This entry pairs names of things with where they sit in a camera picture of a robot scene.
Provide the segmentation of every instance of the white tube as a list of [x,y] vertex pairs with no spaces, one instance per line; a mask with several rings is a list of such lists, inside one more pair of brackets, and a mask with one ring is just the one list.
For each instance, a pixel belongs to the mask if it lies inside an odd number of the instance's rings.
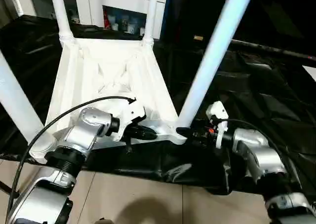
[[[28,143],[43,128],[40,118],[24,94],[1,51],[0,102]],[[55,141],[52,135],[44,133],[32,148],[35,155],[40,153],[41,156],[35,156],[34,158],[38,162],[45,162],[44,155]]]
[[151,46],[154,44],[154,26],[156,15],[157,0],[149,0],[148,13],[146,18],[145,34],[143,41]]
[[226,0],[205,55],[182,107],[177,127],[189,127],[222,62],[250,0]]
[[14,0],[15,5],[16,5],[16,12],[18,14],[18,16],[22,16],[24,14],[20,0]]
[[66,41],[74,41],[74,35],[70,30],[68,23],[64,0],[53,0],[53,4],[58,22],[59,39],[61,43]]

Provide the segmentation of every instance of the black cable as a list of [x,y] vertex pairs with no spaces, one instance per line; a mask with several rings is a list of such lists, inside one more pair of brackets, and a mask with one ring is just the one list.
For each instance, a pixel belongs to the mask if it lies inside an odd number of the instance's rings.
[[306,180],[311,184],[311,186],[313,187],[313,189],[316,191],[316,186],[314,184],[314,182],[312,181],[312,179],[307,175],[307,173],[304,171],[304,169],[301,167],[301,165],[298,164],[298,162],[296,162],[296,160],[293,158],[293,156],[286,150],[286,149],[279,149],[277,147],[277,145],[273,142],[273,140],[266,135],[264,132],[262,132],[257,126],[255,126],[252,123],[249,123],[245,120],[241,120],[241,119],[216,119],[216,118],[212,118],[213,120],[215,120],[216,122],[223,122],[223,121],[227,121],[227,122],[238,122],[238,123],[243,123],[246,124],[248,126],[250,126],[251,128],[259,131],[263,136],[265,136],[269,142],[269,144],[272,145],[272,147],[276,150],[276,152],[279,154],[279,156],[281,157],[281,155],[286,155],[289,159],[291,159],[291,161],[294,163],[294,165],[299,169],[299,171],[305,176]]
[[86,105],[89,105],[91,103],[94,103],[94,102],[98,102],[98,101],[103,101],[103,100],[107,100],[107,99],[124,99],[124,100],[128,100],[129,103],[132,103],[135,101],[135,99],[131,99],[131,98],[128,98],[128,97],[121,97],[121,96],[109,96],[109,97],[101,97],[101,98],[97,98],[97,99],[94,99],[94,100],[91,100],[91,101],[88,101],[88,102],[85,102],[85,103],[82,103],[78,106],[75,106],[71,109],[69,109],[68,111],[60,114],[59,116],[57,116],[55,119],[53,119],[50,123],[48,123],[44,128],[42,128],[42,130],[39,131],[38,134],[36,134],[36,136],[32,139],[32,141],[30,142],[30,144],[28,145],[26,151],[24,152],[22,158],[21,158],[21,161],[20,161],[20,164],[18,166],[18,169],[16,170],[16,173],[15,173],[15,177],[14,177],[14,181],[13,181],[13,185],[12,185],[12,191],[11,191],[11,194],[10,194],[10,198],[9,198],[9,203],[8,203],[8,209],[7,209],[7,212],[6,212],[6,222],[7,222],[7,218],[9,217],[9,213],[12,209],[12,205],[13,205],[13,199],[14,199],[14,194],[15,194],[15,191],[16,191],[16,188],[17,188],[17,184],[18,184],[18,181],[19,181],[19,178],[20,178],[20,175],[21,175],[21,171],[22,171],[22,168],[23,168],[23,165],[24,165],[24,162],[29,154],[29,151],[31,150],[32,146],[34,145],[34,143],[37,141],[37,139],[39,139],[39,137],[50,127],[52,126],[54,123],[56,123],[57,121],[59,121],[62,117],[66,116],[67,114],[81,108],[81,107],[84,107]]

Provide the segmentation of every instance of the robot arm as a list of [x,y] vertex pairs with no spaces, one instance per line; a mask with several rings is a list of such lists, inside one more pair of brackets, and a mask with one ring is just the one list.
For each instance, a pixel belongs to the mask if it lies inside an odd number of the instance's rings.
[[221,102],[206,110],[208,122],[197,121],[193,129],[177,128],[190,138],[194,146],[228,148],[242,157],[250,176],[262,194],[272,223],[316,224],[316,213],[302,193],[300,186],[291,182],[279,154],[269,146],[268,139],[257,130],[237,128],[228,131],[228,115]]
[[14,203],[7,224],[66,224],[76,177],[97,137],[118,132],[120,119],[96,108],[81,111],[74,126],[65,131],[54,151]]
[[291,183],[278,153],[260,132],[238,128],[231,142],[232,152],[246,161],[273,223],[316,223],[315,211],[300,187]]

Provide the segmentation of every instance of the black tarp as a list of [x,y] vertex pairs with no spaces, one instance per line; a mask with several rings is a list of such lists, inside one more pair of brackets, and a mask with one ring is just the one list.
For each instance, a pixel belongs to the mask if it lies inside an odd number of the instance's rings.
[[[71,25],[71,29],[75,37],[138,39],[95,26]],[[44,122],[61,56],[56,21],[23,16],[0,30],[0,49]],[[204,51],[156,42],[154,53],[180,112]],[[315,66],[306,60],[230,46],[197,118],[205,118],[207,106],[221,100],[230,118],[255,124],[278,146],[286,147],[316,184],[316,83],[302,64]],[[19,160],[27,143],[3,108],[0,129],[0,158]],[[232,189],[256,191],[251,180],[240,180],[244,166],[238,157],[190,144],[140,144],[133,146],[132,153],[125,147],[94,150],[85,169],[201,186],[218,194]],[[298,173],[305,193],[316,200],[316,191]]]

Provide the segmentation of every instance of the white cabinet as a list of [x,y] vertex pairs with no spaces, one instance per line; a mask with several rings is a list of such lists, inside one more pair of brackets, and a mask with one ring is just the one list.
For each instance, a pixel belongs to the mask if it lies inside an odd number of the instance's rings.
[[[165,0],[158,0],[157,2],[155,27],[154,27],[154,38],[156,39],[159,39],[160,37],[164,6],[165,6],[165,3],[161,1],[165,2]],[[137,23],[138,32],[140,32],[140,28],[144,27],[146,23],[146,21],[142,21],[142,20],[143,19],[146,20],[148,3],[149,3],[149,0],[90,0],[92,24],[98,27],[105,26],[105,23],[104,23],[104,10],[105,9],[108,9],[108,12],[112,11],[112,12],[118,13],[119,20],[117,20],[117,23],[119,24],[119,28],[121,26],[122,17],[127,16],[127,17],[130,17],[130,19],[132,19],[134,15],[133,12],[137,12],[137,13],[143,14],[143,16],[138,16],[138,20],[136,20],[138,21]]]
[[[20,2],[24,14],[54,18],[51,0],[20,0]],[[132,29],[133,33],[140,34],[141,28],[146,23],[149,0],[64,0],[64,2],[68,17],[74,22],[105,27],[104,16],[108,12],[109,20],[115,23],[116,29],[129,33]],[[157,39],[160,37],[165,2],[166,0],[157,2],[154,27],[154,38]]]
[[[51,0],[20,0],[24,14],[33,16],[50,17],[49,12],[53,10]],[[91,24],[91,15],[89,0],[64,0],[67,6],[76,5],[76,11],[79,16],[79,21],[81,24],[89,25]]]

